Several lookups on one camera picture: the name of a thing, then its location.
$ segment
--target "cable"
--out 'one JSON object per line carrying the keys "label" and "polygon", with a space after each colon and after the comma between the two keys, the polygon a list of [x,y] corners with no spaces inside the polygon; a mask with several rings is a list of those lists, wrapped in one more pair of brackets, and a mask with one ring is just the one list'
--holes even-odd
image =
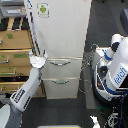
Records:
{"label": "cable", "polygon": [[123,107],[124,98],[125,98],[125,96],[127,94],[128,94],[128,90],[125,92],[124,97],[123,97],[122,102],[121,102],[121,117],[120,117],[120,122],[119,122],[119,127],[118,128],[120,128],[120,126],[121,126],[121,122],[122,122],[122,107]]}
{"label": "cable", "polygon": [[85,81],[85,82],[89,82],[89,83],[90,83],[90,85],[91,85],[91,87],[89,88],[89,90],[88,90],[88,91],[82,91],[82,90],[81,90],[81,88],[80,88],[80,86],[79,86],[79,91],[80,91],[80,92],[82,92],[82,93],[88,93],[88,92],[90,92],[90,91],[91,91],[91,89],[92,89],[92,84],[91,84],[91,82],[90,82],[89,80],[83,80],[83,81]]}
{"label": "cable", "polygon": [[118,123],[118,113],[115,113],[114,109],[115,109],[115,107],[113,107],[112,114],[107,118],[107,121],[105,122],[104,128],[106,128],[107,124],[109,127],[114,128],[114,126]]}

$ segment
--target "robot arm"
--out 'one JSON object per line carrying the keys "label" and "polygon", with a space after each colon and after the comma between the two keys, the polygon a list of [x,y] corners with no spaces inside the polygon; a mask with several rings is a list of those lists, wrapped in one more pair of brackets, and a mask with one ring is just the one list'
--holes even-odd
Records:
{"label": "robot arm", "polygon": [[10,97],[11,103],[21,112],[25,111],[29,101],[40,85],[40,69],[44,67],[48,55],[45,53],[44,57],[37,57],[33,55],[32,51],[29,51],[29,58],[33,66],[30,71],[29,79]]}
{"label": "robot arm", "polygon": [[21,86],[17,92],[10,97],[11,105],[4,105],[0,109],[0,128],[19,128],[24,112],[35,94],[41,81],[40,70],[44,67],[48,58],[46,52],[43,57],[34,56],[32,50],[29,52],[30,63],[33,68],[30,71],[29,79]]}
{"label": "robot arm", "polygon": [[21,112],[25,111],[29,101],[38,89],[40,81],[39,69],[32,68],[29,79],[10,97],[11,103]]}

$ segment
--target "white refrigerator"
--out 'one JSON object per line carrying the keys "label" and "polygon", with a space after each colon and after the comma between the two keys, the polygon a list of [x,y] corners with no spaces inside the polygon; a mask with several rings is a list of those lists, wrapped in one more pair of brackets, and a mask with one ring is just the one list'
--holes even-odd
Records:
{"label": "white refrigerator", "polygon": [[91,0],[24,0],[47,99],[77,98]]}

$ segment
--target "freezer drawer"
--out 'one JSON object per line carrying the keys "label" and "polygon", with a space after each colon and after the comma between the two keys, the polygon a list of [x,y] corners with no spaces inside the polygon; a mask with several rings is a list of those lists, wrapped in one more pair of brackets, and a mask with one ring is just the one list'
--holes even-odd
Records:
{"label": "freezer drawer", "polygon": [[31,48],[27,30],[0,31],[0,49],[27,49]]}
{"label": "freezer drawer", "polygon": [[25,50],[0,50],[1,66],[30,66],[28,51]]}
{"label": "freezer drawer", "polygon": [[30,3],[24,2],[31,30],[32,11],[42,55],[45,49],[49,58],[83,56],[91,0],[31,0],[31,9],[27,6]]}
{"label": "freezer drawer", "polygon": [[26,67],[0,67],[0,77],[29,76],[31,66]]}
{"label": "freezer drawer", "polygon": [[82,59],[48,60],[42,69],[42,78],[79,77]]}
{"label": "freezer drawer", "polygon": [[47,99],[77,98],[79,79],[43,79]]}

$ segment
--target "drawer handle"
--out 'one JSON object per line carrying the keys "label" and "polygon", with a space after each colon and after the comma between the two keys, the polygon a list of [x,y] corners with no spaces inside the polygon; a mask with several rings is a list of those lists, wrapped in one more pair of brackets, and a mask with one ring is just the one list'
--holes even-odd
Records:
{"label": "drawer handle", "polygon": [[50,63],[51,63],[51,64],[54,64],[54,65],[57,65],[57,66],[64,66],[64,65],[66,65],[66,64],[71,63],[71,61],[66,61],[66,62],[64,62],[64,63],[62,63],[62,64],[58,64],[58,63],[56,63],[55,61],[50,61]]}
{"label": "drawer handle", "polygon": [[16,71],[14,72],[8,72],[8,73],[0,73],[0,75],[15,75]]}
{"label": "drawer handle", "polygon": [[4,64],[4,63],[8,63],[9,59],[7,59],[7,61],[1,61],[0,64]]}
{"label": "drawer handle", "polygon": [[56,84],[66,84],[70,81],[69,80],[53,80],[52,82],[54,82]]}

